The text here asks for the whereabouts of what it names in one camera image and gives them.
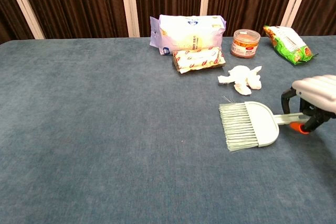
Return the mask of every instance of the green chip bag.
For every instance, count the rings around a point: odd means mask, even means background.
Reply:
[[[264,31],[271,39],[274,49],[293,64],[312,59],[313,54],[309,47],[292,28],[264,26]]]

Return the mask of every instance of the plastic jar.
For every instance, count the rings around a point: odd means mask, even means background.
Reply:
[[[231,54],[236,57],[252,58],[257,51],[260,34],[249,29],[236,30],[233,35]]]

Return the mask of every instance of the white brush bristle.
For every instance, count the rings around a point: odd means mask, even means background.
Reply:
[[[258,146],[258,140],[244,103],[220,104],[219,112],[226,145],[231,152]]]

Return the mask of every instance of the white plastic bag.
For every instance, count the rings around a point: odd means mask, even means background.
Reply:
[[[171,55],[174,51],[221,48],[225,20],[221,16],[167,16],[150,17],[151,42],[160,54]]]

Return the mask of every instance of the jar label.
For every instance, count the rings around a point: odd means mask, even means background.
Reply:
[[[231,51],[240,56],[252,56],[256,53],[258,45],[254,47],[242,47],[232,43]]]

